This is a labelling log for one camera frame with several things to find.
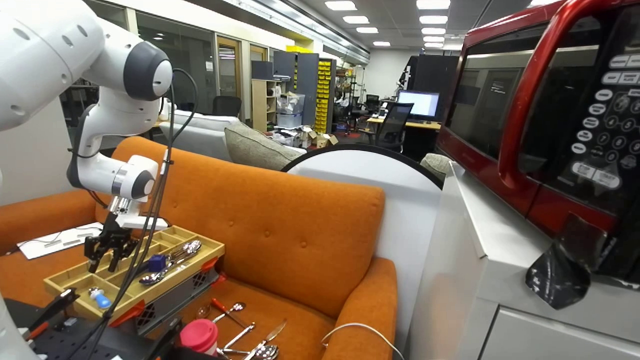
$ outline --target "couch armrest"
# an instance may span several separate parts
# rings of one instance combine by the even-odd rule
[[[0,207],[0,254],[15,244],[95,222],[95,201],[76,190]]]
[[[362,282],[347,298],[335,326],[363,323],[380,331],[393,344],[396,313],[396,266],[391,260],[374,258]],[[340,329],[331,335],[328,343],[322,360],[388,360],[394,352],[381,337],[363,327]]]

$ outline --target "cutlery tray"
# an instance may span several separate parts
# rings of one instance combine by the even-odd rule
[[[183,228],[172,226],[154,233],[145,260],[148,260],[155,254],[168,255],[173,251],[181,249],[185,243],[193,240],[200,240],[202,242],[200,250],[192,258],[172,268],[159,283],[150,286],[142,285],[138,280],[149,273],[136,276],[109,321],[112,326],[117,326],[126,320],[138,316],[139,314],[136,314],[136,309],[144,309],[147,304],[162,297],[180,283],[194,277],[194,275],[200,273],[208,274],[215,262],[214,259],[221,257],[225,253],[224,244]],[[44,279],[45,289],[51,295],[57,296],[67,288],[76,288],[76,293],[80,295],[80,298],[74,302],[74,310],[83,318],[98,320],[102,318],[105,310],[98,308],[97,303],[89,297],[88,290],[96,286],[104,290],[104,294],[109,300],[114,301],[116,294],[120,291],[120,285],[124,280],[129,264],[131,263],[131,257],[121,260],[114,272],[109,272],[108,270],[110,261],[111,253],[105,254],[95,274],[91,274],[88,271],[88,263],[85,262],[48,277]],[[185,297],[190,296],[189,293],[185,293],[184,295]]]

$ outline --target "pink lid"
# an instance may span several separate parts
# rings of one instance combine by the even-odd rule
[[[192,321],[180,332],[180,340],[195,352],[207,352],[218,340],[218,327],[207,319]]]

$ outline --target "white cabinet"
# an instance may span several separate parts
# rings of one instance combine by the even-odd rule
[[[456,164],[441,199],[406,358],[640,359],[640,293],[594,282],[554,310],[524,284],[546,235]]]

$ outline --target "microwave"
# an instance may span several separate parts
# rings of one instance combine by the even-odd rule
[[[640,282],[640,0],[470,31],[436,145],[552,238],[588,226],[570,243],[591,270]]]

